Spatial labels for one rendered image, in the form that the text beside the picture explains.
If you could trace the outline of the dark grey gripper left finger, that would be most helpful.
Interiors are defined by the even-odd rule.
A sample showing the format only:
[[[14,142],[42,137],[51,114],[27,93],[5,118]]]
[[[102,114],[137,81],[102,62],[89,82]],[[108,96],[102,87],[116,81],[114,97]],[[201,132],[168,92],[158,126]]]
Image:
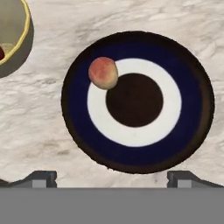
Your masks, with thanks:
[[[0,179],[0,188],[56,188],[56,171],[33,171],[27,177],[15,182]]]

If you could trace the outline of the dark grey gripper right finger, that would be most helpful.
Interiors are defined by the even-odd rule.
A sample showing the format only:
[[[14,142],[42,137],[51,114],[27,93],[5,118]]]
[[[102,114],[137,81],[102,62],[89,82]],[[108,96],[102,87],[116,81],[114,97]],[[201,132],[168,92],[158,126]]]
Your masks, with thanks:
[[[198,178],[190,171],[168,171],[168,188],[224,188],[224,185],[218,185],[213,182]]]

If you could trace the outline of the blue white ringed plate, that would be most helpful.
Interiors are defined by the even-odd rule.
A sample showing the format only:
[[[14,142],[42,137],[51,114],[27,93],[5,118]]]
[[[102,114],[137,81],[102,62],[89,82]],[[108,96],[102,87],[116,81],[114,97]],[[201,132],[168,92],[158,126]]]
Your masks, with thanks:
[[[119,80],[97,88],[88,68],[112,59]],[[66,127],[95,162],[127,173],[154,173],[188,159],[214,118],[214,92],[199,61],[151,32],[124,31],[94,42],[68,69],[61,93]]]

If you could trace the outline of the grey bowl with yellow rim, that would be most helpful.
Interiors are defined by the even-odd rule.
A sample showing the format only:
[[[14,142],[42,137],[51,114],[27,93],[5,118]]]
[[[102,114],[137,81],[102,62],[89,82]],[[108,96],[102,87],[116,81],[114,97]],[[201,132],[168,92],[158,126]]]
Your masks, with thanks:
[[[17,71],[28,58],[33,44],[32,14],[25,0],[0,0],[0,79]]]

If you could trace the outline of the orange red peach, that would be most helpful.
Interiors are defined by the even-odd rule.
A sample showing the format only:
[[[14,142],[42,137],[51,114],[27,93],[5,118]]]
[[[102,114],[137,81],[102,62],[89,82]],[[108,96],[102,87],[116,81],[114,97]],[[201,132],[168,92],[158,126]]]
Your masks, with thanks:
[[[101,89],[111,89],[118,81],[116,63],[107,57],[95,59],[88,69],[89,79]]]

